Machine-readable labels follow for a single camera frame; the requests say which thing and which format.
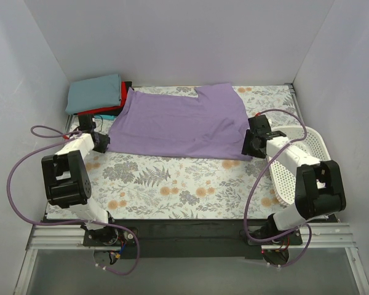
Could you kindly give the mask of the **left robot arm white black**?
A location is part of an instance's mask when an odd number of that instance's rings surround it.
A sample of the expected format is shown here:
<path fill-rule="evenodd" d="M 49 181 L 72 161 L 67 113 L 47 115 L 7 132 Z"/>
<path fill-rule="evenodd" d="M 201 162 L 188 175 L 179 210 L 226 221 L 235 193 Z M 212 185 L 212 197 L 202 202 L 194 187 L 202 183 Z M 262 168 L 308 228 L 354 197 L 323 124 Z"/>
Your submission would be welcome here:
<path fill-rule="evenodd" d="M 84 229 L 97 232 L 102 244 L 111 246 L 119 237 L 118 230 L 107 224 L 110 214 L 92 198 L 92 185 L 84 163 L 90 152 L 104 154 L 110 138 L 96 131 L 94 116 L 78 116 L 77 134 L 53 155 L 42 158 L 42 174 L 47 200 L 50 205 L 70 210 L 84 220 Z"/>

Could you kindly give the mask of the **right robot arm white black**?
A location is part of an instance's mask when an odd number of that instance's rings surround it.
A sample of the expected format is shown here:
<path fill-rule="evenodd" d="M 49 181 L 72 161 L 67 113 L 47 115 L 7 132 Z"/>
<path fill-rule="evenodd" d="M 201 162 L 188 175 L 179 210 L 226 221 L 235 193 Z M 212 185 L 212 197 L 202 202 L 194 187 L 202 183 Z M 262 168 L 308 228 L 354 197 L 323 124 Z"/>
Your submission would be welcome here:
<path fill-rule="evenodd" d="M 242 154 L 275 161 L 295 177 L 294 202 L 271 214 L 265 224 L 252 232 L 246 220 L 244 234 L 252 242 L 280 244 L 306 222 L 346 209 L 341 170 L 334 160 L 320 160 L 294 145 L 280 130 L 272 130 L 264 112 L 248 119 Z"/>

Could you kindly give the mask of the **purple t shirt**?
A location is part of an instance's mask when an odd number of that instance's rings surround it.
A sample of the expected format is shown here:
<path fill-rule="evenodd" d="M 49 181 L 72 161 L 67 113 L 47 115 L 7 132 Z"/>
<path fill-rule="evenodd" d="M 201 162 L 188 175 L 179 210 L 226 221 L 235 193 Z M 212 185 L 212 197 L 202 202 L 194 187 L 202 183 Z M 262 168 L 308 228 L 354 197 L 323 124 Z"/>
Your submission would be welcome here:
<path fill-rule="evenodd" d="M 248 160 L 242 154 L 248 116 L 231 84 L 197 87 L 197 95 L 129 90 L 110 130 L 110 152 Z"/>

